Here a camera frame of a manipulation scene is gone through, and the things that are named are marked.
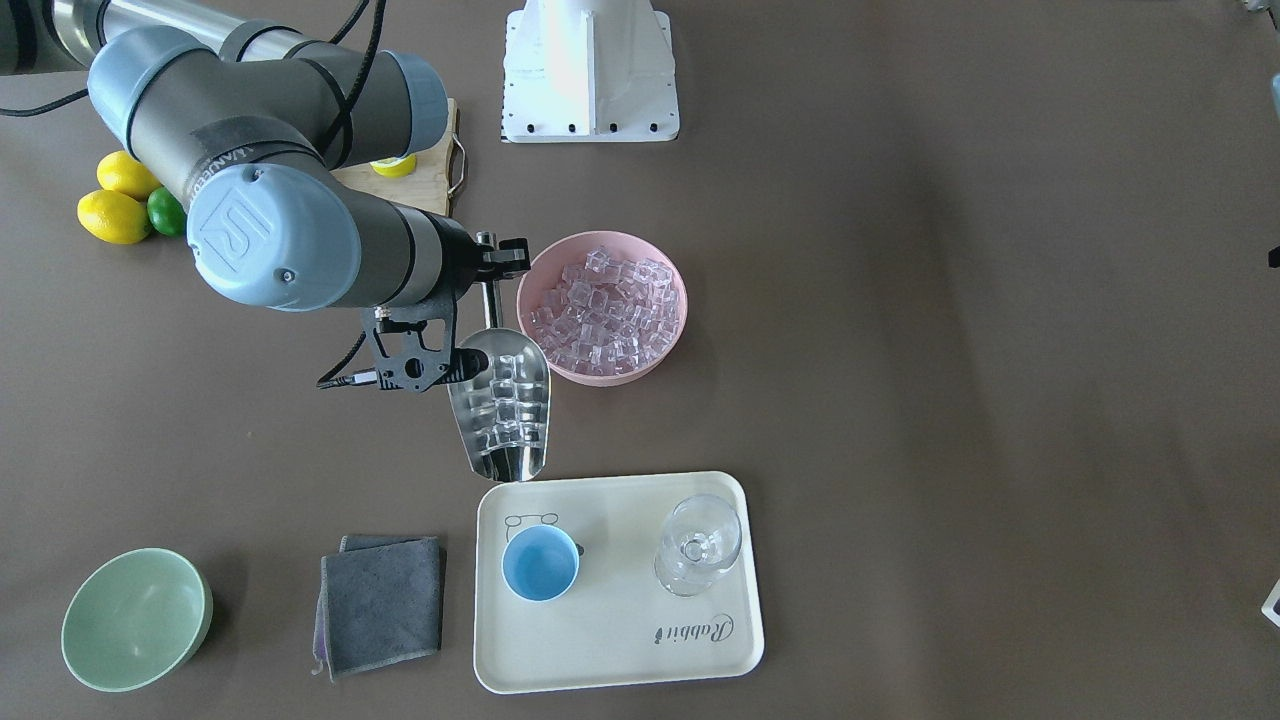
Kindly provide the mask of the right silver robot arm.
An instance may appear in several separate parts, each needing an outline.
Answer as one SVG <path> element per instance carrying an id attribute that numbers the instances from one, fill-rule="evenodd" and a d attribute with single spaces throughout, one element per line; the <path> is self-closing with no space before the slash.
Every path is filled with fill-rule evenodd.
<path id="1" fill-rule="evenodd" d="M 475 283 L 522 275 L 526 240 L 352 190 L 337 169 L 447 137 L 449 99 L 413 54 L 355 51 L 195 1 L 5 1 L 3 73 L 83 67 L 83 96 L 170 190 L 204 281 L 283 313 L 357 307 L 372 366 L 317 386 L 424 392 L 477 379 L 493 351 L 456 343 Z"/>

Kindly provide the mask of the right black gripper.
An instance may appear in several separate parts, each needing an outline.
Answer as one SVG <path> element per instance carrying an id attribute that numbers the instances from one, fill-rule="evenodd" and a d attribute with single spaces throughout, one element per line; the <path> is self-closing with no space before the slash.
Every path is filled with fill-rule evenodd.
<path id="1" fill-rule="evenodd" d="M 458 301 L 477 282 L 508 281 L 530 270 L 524 237 L 477 243 L 466 231 L 436 231 L 434 243 L 442 259 L 430 290 L 415 293 L 415 304 L 362 310 L 375 382 L 383 389 L 424 392 L 486 369 L 477 350 L 456 347 Z"/>

